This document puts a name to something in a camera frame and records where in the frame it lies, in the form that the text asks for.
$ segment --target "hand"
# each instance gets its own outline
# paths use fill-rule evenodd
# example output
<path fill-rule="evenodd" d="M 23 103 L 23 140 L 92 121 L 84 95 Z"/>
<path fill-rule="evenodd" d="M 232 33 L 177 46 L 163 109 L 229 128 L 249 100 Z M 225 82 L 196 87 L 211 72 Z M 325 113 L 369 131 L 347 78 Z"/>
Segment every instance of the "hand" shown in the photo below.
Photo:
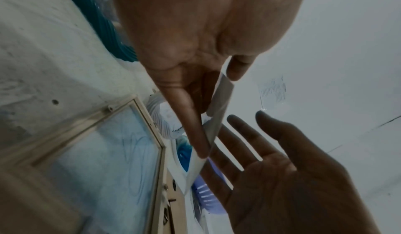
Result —
<path fill-rule="evenodd" d="M 201 172 L 226 209 L 234 233 L 379 233 L 345 168 L 295 126 L 256 114 L 259 127 L 279 142 L 287 157 L 238 117 L 227 121 L 262 158 L 223 127 L 218 137 L 244 171 L 214 148 L 211 159 L 233 189 L 209 162 Z"/>
<path fill-rule="evenodd" d="M 139 61 L 206 157 L 200 122 L 224 61 L 240 79 L 287 31 L 302 0 L 113 0 Z"/>

